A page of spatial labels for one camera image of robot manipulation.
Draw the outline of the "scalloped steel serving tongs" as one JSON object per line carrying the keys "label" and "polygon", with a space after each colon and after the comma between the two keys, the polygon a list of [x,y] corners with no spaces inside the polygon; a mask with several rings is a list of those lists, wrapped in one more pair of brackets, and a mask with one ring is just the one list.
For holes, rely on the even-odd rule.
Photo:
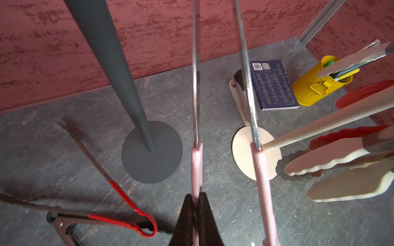
{"label": "scalloped steel serving tongs", "polygon": [[307,196],[317,203],[375,197],[385,193],[394,182],[393,126],[303,152],[282,157],[276,173],[284,180],[302,181],[328,170],[345,168],[342,173],[312,185]]}

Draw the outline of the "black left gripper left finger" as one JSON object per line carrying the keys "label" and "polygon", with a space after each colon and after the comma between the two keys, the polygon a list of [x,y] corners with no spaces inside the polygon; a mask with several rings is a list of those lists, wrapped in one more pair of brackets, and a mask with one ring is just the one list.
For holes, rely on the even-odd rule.
{"label": "black left gripper left finger", "polygon": [[178,222],[169,246],[193,246],[194,203],[192,196],[185,196]]}

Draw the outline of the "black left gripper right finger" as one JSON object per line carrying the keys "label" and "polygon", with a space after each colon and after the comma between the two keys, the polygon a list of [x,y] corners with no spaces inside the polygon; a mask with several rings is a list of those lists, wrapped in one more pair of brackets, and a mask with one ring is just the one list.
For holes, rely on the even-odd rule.
{"label": "black left gripper right finger", "polygon": [[198,200],[197,221],[199,246],[224,246],[205,192]]}

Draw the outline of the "pink handled tweezers tongs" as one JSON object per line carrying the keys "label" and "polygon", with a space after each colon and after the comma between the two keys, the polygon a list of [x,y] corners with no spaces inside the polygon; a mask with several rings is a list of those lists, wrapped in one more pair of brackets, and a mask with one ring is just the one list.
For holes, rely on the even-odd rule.
{"label": "pink handled tweezers tongs", "polygon": [[[200,123],[200,1],[192,3],[192,88],[193,88],[193,124],[194,142],[191,149],[191,184],[192,200],[194,204],[194,232],[193,244],[201,246],[207,235],[203,234],[203,208],[202,208],[202,185],[203,185],[203,144],[199,137]],[[242,47],[242,73],[243,81],[246,84],[247,100],[250,113],[252,142],[251,155],[253,159],[254,171],[257,178],[260,209],[263,219],[265,239],[263,245],[279,245],[277,227],[273,209],[273,202],[270,191],[269,173],[264,149],[260,143],[257,125],[256,108],[254,104],[251,73],[249,67],[249,57],[247,50],[244,26],[241,17],[239,1],[235,1],[235,17],[239,28],[240,44]]]}

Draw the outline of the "small red silicone tongs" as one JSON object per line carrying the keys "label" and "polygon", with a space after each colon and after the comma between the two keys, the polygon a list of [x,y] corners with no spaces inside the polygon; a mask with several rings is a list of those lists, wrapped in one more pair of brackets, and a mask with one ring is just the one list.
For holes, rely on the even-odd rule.
{"label": "small red silicone tongs", "polygon": [[[369,97],[370,95],[373,95],[393,85],[393,80],[385,80],[357,89],[353,92],[347,93],[345,96],[340,98],[336,103],[336,107],[338,109],[345,108],[346,106],[358,102],[361,99]],[[389,125],[380,124],[374,127],[363,126],[354,129],[342,129],[339,132],[330,133],[328,135],[320,136],[317,139],[312,140],[309,144],[309,148],[304,151],[303,154],[343,138],[362,137],[375,132],[379,132],[388,127]]]}

